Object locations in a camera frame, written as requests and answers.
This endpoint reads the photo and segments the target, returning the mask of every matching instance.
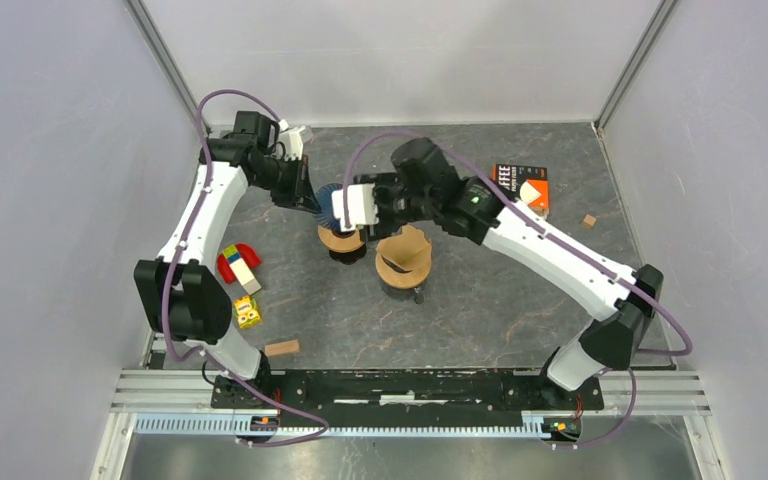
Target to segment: small wooden cube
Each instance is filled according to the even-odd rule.
[[[584,228],[593,228],[593,225],[596,224],[596,217],[593,215],[585,215],[584,220],[581,221],[581,226]]]

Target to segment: gray tabletop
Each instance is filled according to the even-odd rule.
[[[315,130],[306,146],[314,189],[339,182],[355,148],[383,128]],[[548,168],[548,220],[586,246],[620,263],[640,266],[617,190],[587,124],[504,124],[415,127],[473,159]],[[357,172],[392,171],[390,153],[404,140],[385,139],[361,159]],[[465,169],[459,168],[463,175]],[[596,217],[592,229],[581,226]],[[309,214],[272,205],[250,189],[238,204],[222,245],[246,243],[263,259],[254,273],[263,322],[245,331],[262,347],[298,339],[301,352],[274,357],[273,368],[407,368],[540,366],[587,323],[584,310],[523,265],[432,223],[418,223],[433,245],[433,268],[421,305],[388,297],[374,266],[374,245],[346,266],[328,256]],[[229,295],[244,295],[239,285]],[[660,325],[644,345],[665,347]],[[640,355],[637,365],[666,360]],[[192,368],[167,365],[167,368]]]
[[[616,422],[585,418],[585,438]],[[123,479],[187,480],[701,478],[684,421],[671,417],[635,418],[610,442],[554,453],[536,440],[505,438],[324,438],[249,449],[230,437],[137,435],[123,470]]]

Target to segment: cable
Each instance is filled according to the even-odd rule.
[[[272,145],[272,154],[275,154],[275,151],[278,150],[278,145],[281,145],[281,157],[278,158],[278,160],[284,160],[284,157],[287,156],[287,146],[284,145],[284,142],[278,141],[275,142],[275,145]]]
[[[218,368],[220,371],[222,371],[223,375],[227,375],[227,376],[231,377],[232,380],[234,380],[235,382],[237,382],[240,385],[242,385],[243,388],[248,390],[249,393],[251,393],[252,395],[257,397],[259,400],[264,401],[264,402],[272,405],[273,407],[275,407],[275,408],[277,408],[279,410],[283,410],[285,412],[292,413],[293,415],[297,415],[299,417],[307,418],[308,420],[313,420],[314,422],[322,425],[322,428],[320,428],[319,430],[317,430],[317,431],[315,431],[313,433],[308,433],[307,435],[302,435],[300,437],[293,437],[293,438],[289,438],[287,440],[280,440],[280,441],[277,441],[277,442],[270,442],[270,443],[252,443],[252,442],[249,442],[248,443],[249,447],[255,447],[255,448],[284,447],[284,446],[287,446],[287,445],[294,445],[294,444],[297,444],[297,443],[307,442],[309,440],[313,440],[313,439],[321,436],[322,434],[327,432],[328,429],[331,428],[331,424],[328,423],[328,420],[325,420],[324,418],[319,417],[317,415],[314,415],[312,413],[307,413],[305,411],[293,408],[293,407],[291,407],[289,405],[285,405],[285,404],[279,402],[278,400],[273,400],[273,399],[269,398],[268,396],[266,396],[262,392],[260,392],[258,389],[256,389],[253,386],[249,385],[249,383],[247,381],[243,380],[242,377],[240,377],[236,373],[234,373],[234,372],[228,370],[227,368],[225,368],[221,363],[219,363],[218,360],[213,358],[213,356],[211,356],[210,353],[204,352],[204,354],[207,357],[207,359],[210,360],[211,363],[216,365],[216,368]]]
[[[572,416],[572,421],[576,422],[579,418],[581,418],[581,415],[584,414],[584,404],[581,402],[581,394],[576,393],[575,394],[575,413]]]
[[[207,372],[204,371],[204,368],[207,367],[207,360],[204,361],[204,363],[201,364],[201,378],[204,379],[205,382],[216,385],[216,382],[211,382],[209,378],[207,378]]]
[[[206,166],[204,186],[201,192],[199,193],[198,198],[196,199],[196,203],[193,206],[193,210],[190,212],[190,216],[187,218],[187,221],[184,224],[184,228],[181,229],[180,241],[178,242],[178,245],[175,247],[175,253],[172,255],[172,259],[169,261],[169,268],[166,271],[166,277],[163,281],[163,293],[162,293],[161,305],[160,305],[160,322],[163,327],[163,340],[166,343],[166,352],[169,354],[169,356],[173,360],[180,362],[182,360],[189,358],[196,352],[202,352],[205,356],[207,356],[207,359],[210,360],[211,363],[216,365],[216,367],[219,370],[223,371],[225,375],[230,376],[234,381],[242,385],[243,388],[248,390],[255,397],[272,405],[273,407],[279,410],[284,410],[294,415],[298,415],[300,417],[304,417],[322,424],[323,426],[322,429],[308,435],[302,435],[300,437],[281,440],[278,442],[271,442],[271,443],[251,443],[250,442],[248,444],[250,447],[281,447],[285,445],[293,445],[296,443],[313,440],[314,438],[319,437],[320,435],[328,431],[328,429],[331,428],[331,426],[328,424],[328,421],[325,420],[324,418],[284,405],[283,403],[277,400],[273,400],[268,396],[264,395],[263,393],[259,392],[256,388],[252,387],[245,380],[243,380],[239,375],[230,371],[228,368],[225,368],[225,366],[219,363],[218,360],[213,358],[207,351],[205,351],[201,347],[192,347],[186,352],[184,352],[183,355],[178,354],[177,350],[175,350],[175,345],[172,343],[172,337],[169,335],[169,296],[172,291],[172,276],[175,273],[175,266],[178,265],[178,262],[181,260],[181,255],[186,249],[187,239],[189,238],[190,230],[193,228],[193,224],[196,221],[196,217],[198,216],[199,210],[201,210],[201,206],[204,203],[204,199],[207,197],[207,193],[210,191],[209,187],[213,179],[213,156],[211,155],[210,147],[207,145],[207,134],[205,134],[204,131],[202,130],[202,125],[203,125],[202,114],[204,111],[205,104],[207,104],[207,102],[211,98],[217,97],[219,95],[226,95],[226,94],[239,95],[241,97],[248,98],[249,100],[260,105],[264,110],[266,110],[272,116],[272,118],[275,119],[275,121],[280,121],[278,114],[276,114],[274,110],[269,108],[268,105],[263,103],[254,95],[251,95],[246,92],[242,92],[240,90],[231,90],[231,89],[217,90],[215,92],[208,93],[201,100],[201,102],[199,102],[198,109],[196,110],[195,127],[196,127],[196,131],[199,133],[199,141],[201,142],[202,151],[204,151],[204,159],[205,159],[205,166]],[[206,380],[207,375],[204,372],[204,365],[202,365],[202,375],[205,377],[205,380]]]
[[[564,437],[572,440],[573,442],[577,442],[578,438],[579,438],[579,437],[573,437],[572,435],[570,435],[569,433],[567,433],[567,432],[565,432],[563,430],[558,430],[558,434],[559,435],[563,435]]]
[[[366,149],[369,148],[370,145],[386,137],[422,138],[423,135],[420,135],[419,133],[411,130],[386,130],[377,135],[373,135],[372,137],[369,137],[365,142],[363,142],[357,148],[357,150],[355,150],[354,154],[352,155],[352,158],[349,160],[348,165],[346,165],[346,173],[343,175],[343,221],[347,228],[351,225],[351,221],[349,220],[348,187],[350,185],[352,175],[354,174],[355,165],[360,159],[361,154],[363,154],[363,152],[366,151]],[[649,304],[652,308],[655,309],[655,311],[657,311],[658,313],[661,314],[662,317],[664,317],[664,320],[666,320],[667,323],[670,325],[670,327],[672,327],[673,330],[675,330],[676,333],[678,333],[679,337],[681,337],[682,342],[684,342],[684,348],[681,350],[662,350],[662,349],[641,348],[638,350],[638,353],[650,353],[650,354],[656,354],[656,355],[672,355],[676,357],[690,355],[690,353],[693,351],[693,342],[690,340],[690,336],[687,334],[684,328],[682,328],[682,326],[678,323],[678,320],[676,320],[672,316],[672,314],[670,314],[670,312],[668,312],[666,308],[661,306],[661,304],[657,300],[655,300],[651,295],[644,292],[637,285],[634,285],[633,283],[630,283],[623,278],[619,278],[619,275],[616,272],[610,270],[601,262],[597,262],[596,260],[590,258],[584,252],[578,250],[577,248],[565,242],[561,238],[551,233],[546,234],[546,229],[542,225],[532,220],[525,213],[520,211],[520,209],[517,208],[514,205],[514,203],[510,201],[510,199],[508,199],[507,195],[502,193],[502,191],[499,189],[499,186],[496,185],[494,181],[490,180],[490,178],[484,172],[482,172],[481,169],[478,168],[472,161],[460,155],[459,153],[452,151],[449,148],[446,148],[440,145],[438,146],[440,147],[440,150],[446,153],[446,155],[454,158],[461,165],[463,165],[464,167],[469,169],[472,173],[474,173],[475,176],[478,177],[479,180],[481,180],[485,185],[487,185],[487,188],[490,189],[490,191],[493,192],[493,194],[496,195],[496,197],[499,198],[499,200],[506,207],[508,207],[511,210],[511,212],[514,213],[514,215],[516,215],[517,217],[519,217],[520,220],[525,222],[525,224],[528,227],[536,230],[538,235],[540,235],[542,238],[552,241],[553,243],[555,243],[555,245],[566,250],[570,254],[574,255],[576,258],[582,260],[583,262],[587,263],[588,265],[598,270],[603,275],[610,278],[612,281],[617,282],[618,284],[628,289],[630,292],[634,293],[635,295],[643,299],[643,301]]]
[[[548,445],[552,447],[552,450],[578,450],[585,447],[593,447],[595,445],[599,445],[600,443],[610,441],[619,435],[620,432],[622,432],[623,429],[628,426],[628,423],[631,420],[631,412],[634,411],[634,405],[637,403],[637,377],[634,376],[634,372],[630,368],[628,369],[628,375],[631,379],[631,399],[629,399],[628,402],[628,410],[625,411],[625,415],[623,415],[623,418],[620,419],[620,423],[612,428],[610,432],[602,435],[601,437],[596,437],[584,442],[578,442],[574,445],[548,443]]]

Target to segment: metal frame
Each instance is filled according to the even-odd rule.
[[[154,335],[151,342],[157,341]],[[726,480],[719,443],[714,435],[710,405],[699,376],[693,371],[638,370],[636,417],[682,417],[690,435],[703,480]],[[521,371],[533,375],[533,371]],[[605,409],[585,411],[587,417],[621,416],[630,400],[631,380],[625,372],[610,372],[601,378]],[[273,416],[274,409],[214,410],[212,388],[198,370],[123,370],[110,408],[91,479],[120,478],[130,442],[135,433],[183,435],[257,435],[249,428],[253,416]],[[475,429],[335,429],[339,437],[515,437],[540,438],[535,425],[544,416],[567,416],[574,412],[528,411],[523,427]],[[279,435],[301,435],[313,429],[284,429]]]
[[[661,3],[658,4],[658,8],[655,9],[652,19],[649,20],[649,24],[646,25],[646,29],[643,31],[643,36],[641,36],[640,40],[637,42],[637,46],[634,48],[631,58],[628,59],[628,63],[626,63],[625,68],[620,74],[620,78],[617,80],[616,85],[614,85],[614,89],[611,90],[611,94],[608,95],[608,100],[605,102],[605,106],[602,107],[602,111],[599,112],[599,116],[596,117],[596,120],[593,122],[593,127],[597,131],[603,130],[605,125],[608,124],[608,121],[610,121],[620,100],[622,100],[622,97],[625,95],[625,92],[628,90],[634,77],[637,76],[640,66],[649,55],[652,45],[661,33],[670,14],[673,12],[673,7],[675,7],[676,3],[678,3],[678,0],[661,0]]]
[[[190,120],[195,122],[198,102],[196,102],[193,93],[190,91],[190,87],[184,80],[181,70],[178,69],[178,65],[175,64],[175,60],[172,58],[169,48],[167,48],[166,43],[163,42],[163,38],[157,30],[157,25],[155,25],[154,21],[151,19],[148,9],[142,0],[124,0],[124,2],[125,6],[128,7],[128,11],[131,12],[134,22],[142,32],[148,47],[151,49],[151,53],[157,60],[157,64],[160,66],[160,69],[163,70],[163,74],[166,75],[169,84],[172,85],[175,95],[177,95],[181,104],[187,110],[187,115],[190,116]]]

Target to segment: yellow toy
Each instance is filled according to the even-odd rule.
[[[237,312],[237,324],[243,330],[260,323],[260,312],[254,298],[246,295],[234,301],[234,310]]]

